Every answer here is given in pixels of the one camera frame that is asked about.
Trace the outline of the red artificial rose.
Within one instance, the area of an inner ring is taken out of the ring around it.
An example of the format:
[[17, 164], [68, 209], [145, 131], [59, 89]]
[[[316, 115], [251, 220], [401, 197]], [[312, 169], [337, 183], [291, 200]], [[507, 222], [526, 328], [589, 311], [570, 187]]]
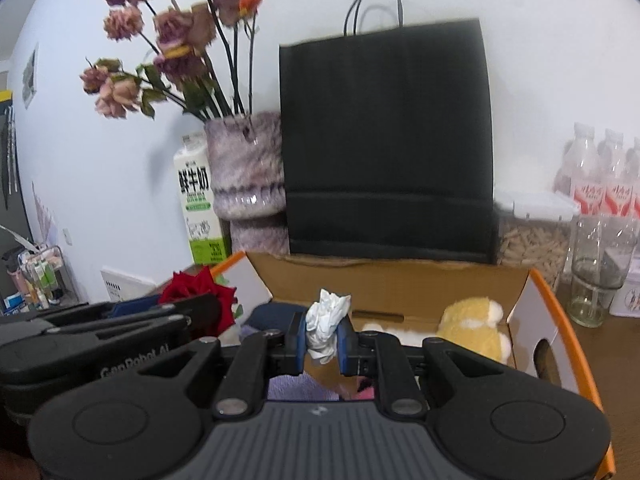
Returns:
[[209, 268], [197, 274], [175, 273], [160, 293], [160, 304], [174, 304], [200, 336], [218, 337], [234, 324], [236, 289], [217, 284]]

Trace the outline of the white tissue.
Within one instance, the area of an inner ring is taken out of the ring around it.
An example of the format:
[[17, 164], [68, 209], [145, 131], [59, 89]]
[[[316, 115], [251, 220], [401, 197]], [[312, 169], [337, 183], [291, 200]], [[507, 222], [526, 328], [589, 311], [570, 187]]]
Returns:
[[337, 354], [337, 327], [348, 315], [352, 296], [321, 289], [319, 299], [306, 312], [306, 346], [311, 361], [328, 364]]

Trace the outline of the purple towel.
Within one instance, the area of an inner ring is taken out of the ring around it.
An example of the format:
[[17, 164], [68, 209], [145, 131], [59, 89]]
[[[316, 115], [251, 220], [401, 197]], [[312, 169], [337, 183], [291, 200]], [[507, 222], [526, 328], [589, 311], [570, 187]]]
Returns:
[[327, 363], [305, 356], [305, 366], [298, 376], [283, 375], [272, 378], [268, 385], [267, 399], [270, 401], [335, 402], [346, 400], [349, 382], [343, 377], [334, 356]]

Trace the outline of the red orange cardboard box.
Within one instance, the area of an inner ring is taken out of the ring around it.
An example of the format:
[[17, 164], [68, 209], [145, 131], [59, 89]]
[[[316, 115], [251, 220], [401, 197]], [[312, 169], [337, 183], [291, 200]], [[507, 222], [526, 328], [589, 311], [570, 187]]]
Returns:
[[425, 411], [393, 417], [374, 401], [270, 402], [213, 434], [216, 479], [608, 479], [611, 430], [570, 322], [539, 273], [426, 260], [246, 254], [217, 268], [239, 292], [255, 285], [309, 306], [322, 290], [352, 300], [352, 322], [436, 330], [450, 304], [503, 306], [508, 364], [452, 344], [421, 344], [414, 385]]

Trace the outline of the dark blue case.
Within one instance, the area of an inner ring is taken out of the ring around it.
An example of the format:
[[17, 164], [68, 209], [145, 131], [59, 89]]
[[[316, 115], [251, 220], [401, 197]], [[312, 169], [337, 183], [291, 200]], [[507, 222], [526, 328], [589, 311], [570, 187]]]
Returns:
[[247, 318], [245, 325], [255, 330], [280, 330], [286, 332], [294, 315], [306, 313], [306, 308], [286, 302], [268, 302], [257, 306]]

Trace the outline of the white green milk carton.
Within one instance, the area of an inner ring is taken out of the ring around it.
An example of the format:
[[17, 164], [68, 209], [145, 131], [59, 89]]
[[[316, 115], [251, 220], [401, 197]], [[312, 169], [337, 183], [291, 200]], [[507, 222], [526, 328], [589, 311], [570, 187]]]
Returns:
[[174, 155], [174, 168], [193, 262], [223, 262], [229, 257], [229, 251], [220, 220], [214, 211], [212, 175], [204, 133], [182, 137], [182, 147]]

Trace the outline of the yellow white plush toy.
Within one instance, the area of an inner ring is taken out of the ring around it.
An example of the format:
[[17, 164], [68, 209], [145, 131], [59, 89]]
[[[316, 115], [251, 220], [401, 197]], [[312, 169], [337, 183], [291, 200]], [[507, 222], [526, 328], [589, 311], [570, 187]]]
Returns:
[[450, 304], [442, 312], [436, 336], [485, 358], [506, 364], [510, 338], [498, 330], [503, 308], [488, 297], [472, 297]]

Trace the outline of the purple ceramic vase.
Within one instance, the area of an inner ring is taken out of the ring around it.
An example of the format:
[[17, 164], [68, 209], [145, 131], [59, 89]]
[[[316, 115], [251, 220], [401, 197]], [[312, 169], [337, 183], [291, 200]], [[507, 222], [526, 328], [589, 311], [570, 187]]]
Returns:
[[278, 112], [212, 119], [205, 125], [214, 211], [235, 252], [290, 252]]

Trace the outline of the clear container with pellets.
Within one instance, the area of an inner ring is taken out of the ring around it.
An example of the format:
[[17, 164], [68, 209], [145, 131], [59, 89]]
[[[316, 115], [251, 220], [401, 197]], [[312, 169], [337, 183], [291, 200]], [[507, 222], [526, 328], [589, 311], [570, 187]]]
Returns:
[[496, 263], [536, 269], [556, 289], [578, 217], [577, 204], [560, 193], [500, 188], [495, 190], [494, 203], [498, 218]]

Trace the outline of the black paper shopping bag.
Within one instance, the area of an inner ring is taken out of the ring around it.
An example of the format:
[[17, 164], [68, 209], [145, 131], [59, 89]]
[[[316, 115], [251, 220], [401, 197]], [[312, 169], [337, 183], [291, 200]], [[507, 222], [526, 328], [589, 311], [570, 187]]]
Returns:
[[494, 258], [491, 102], [480, 22], [398, 24], [280, 51], [295, 255]]

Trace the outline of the empty clear glass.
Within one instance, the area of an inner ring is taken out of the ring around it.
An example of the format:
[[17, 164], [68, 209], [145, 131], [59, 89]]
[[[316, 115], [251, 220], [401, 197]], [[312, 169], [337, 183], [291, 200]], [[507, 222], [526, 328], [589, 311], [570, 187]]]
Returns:
[[639, 239], [639, 222], [616, 216], [583, 216], [576, 224], [568, 316], [596, 328], [626, 281]]

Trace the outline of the white floral tin box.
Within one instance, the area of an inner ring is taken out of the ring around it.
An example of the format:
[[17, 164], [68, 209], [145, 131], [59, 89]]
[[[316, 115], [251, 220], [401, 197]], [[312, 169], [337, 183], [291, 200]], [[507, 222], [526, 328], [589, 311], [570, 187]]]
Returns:
[[640, 318], [640, 256], [634, 252], [623, 286], [616, 292], [610, 315], [619, 318]]

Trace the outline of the dried pink rose bouquet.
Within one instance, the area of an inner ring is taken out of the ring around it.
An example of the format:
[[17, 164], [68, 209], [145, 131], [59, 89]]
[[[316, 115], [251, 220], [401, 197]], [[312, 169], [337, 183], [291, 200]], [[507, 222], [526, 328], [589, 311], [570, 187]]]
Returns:
[[153, 58], [126, 70], [118, 58], [99, 58], [80, 75], [105, 118], [130, 113], [152, 118], [156, 104], [173, 102], [201, 122], [253, 113], [252, 86], [240, 86], [240, 40], [255, 40], [262, 0], [204, 0], [180, 6], [169, 0], [163, 11], [150, 0], [104, 0], [103, 30], [109, 40], [143, 38], [149, 12], [155, 36], [146, 43]]

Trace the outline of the left water bottle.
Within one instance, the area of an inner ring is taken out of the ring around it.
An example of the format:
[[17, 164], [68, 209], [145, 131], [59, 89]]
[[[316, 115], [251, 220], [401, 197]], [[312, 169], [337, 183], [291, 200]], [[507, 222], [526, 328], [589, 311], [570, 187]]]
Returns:
[[593, 126], [574, 123], [574, 139], [564, 151], [553, 191], [574, 200], [581, 214], [599, 213], [603, 197], [602, 165]]

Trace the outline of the water bottle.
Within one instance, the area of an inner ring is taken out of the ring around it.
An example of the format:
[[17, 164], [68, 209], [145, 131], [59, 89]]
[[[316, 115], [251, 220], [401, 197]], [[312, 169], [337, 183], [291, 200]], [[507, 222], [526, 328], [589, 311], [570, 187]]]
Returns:
[[632, 185], [626, 174], [624, 135], [605, 130], [605, 138], [598, 146], [602, 167], [603, 195], [600, 211], [614, 217], [626, 217], [629, 211]]
[[574, 123], [574, 139], [564, 151], [553, 191], [574, 200], [581, 214], [599, 213], [603, 197], [602, 165], [593, 126]]
[[627, 152], [626, 173], [631, 184], [631, 201], [628, 214], [635, 219], [640, 216], [640, 138], [634, 138], [634, 147]]

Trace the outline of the middle water bottle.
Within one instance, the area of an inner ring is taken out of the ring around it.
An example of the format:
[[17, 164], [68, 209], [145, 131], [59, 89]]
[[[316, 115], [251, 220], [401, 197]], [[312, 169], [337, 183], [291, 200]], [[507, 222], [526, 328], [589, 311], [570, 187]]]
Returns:
[[629, 211], [632, 185], [626, 174], [624, 135], [605, 130], [605, 138], [598, 146], [602, 167], [603, 195], [600, 211], [614, 217], [626, 217]]

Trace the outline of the right water bottle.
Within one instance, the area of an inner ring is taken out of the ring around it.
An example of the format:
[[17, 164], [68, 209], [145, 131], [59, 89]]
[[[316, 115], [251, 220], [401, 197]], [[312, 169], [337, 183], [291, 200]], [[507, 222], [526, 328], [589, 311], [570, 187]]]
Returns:
[[635, 219], [640, 216], [640, 138], [634, 138], [634, 147], [627, 152], [626, 173], [631, 184], [631, 201], [628, 214]]

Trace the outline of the white booklet against wall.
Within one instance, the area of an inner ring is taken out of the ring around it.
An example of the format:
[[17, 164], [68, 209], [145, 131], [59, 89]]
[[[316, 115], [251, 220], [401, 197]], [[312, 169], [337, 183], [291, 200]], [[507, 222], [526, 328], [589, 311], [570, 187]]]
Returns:
[[101, 276], [108, 296], [113, 302], [137, 299], [156, 289], [156, 284], [147, 278], [139, 278], [108, 266], [101, 269]]

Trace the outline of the wall poster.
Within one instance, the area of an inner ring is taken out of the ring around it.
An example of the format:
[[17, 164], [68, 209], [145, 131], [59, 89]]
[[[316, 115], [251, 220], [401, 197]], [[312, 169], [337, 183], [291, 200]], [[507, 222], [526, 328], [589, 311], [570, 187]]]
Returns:
[[23, 70], [22, 98], [25, 108], [29, 108], [30, 103], [37, 93], [38, 50], [39, 44], [35, 44]]

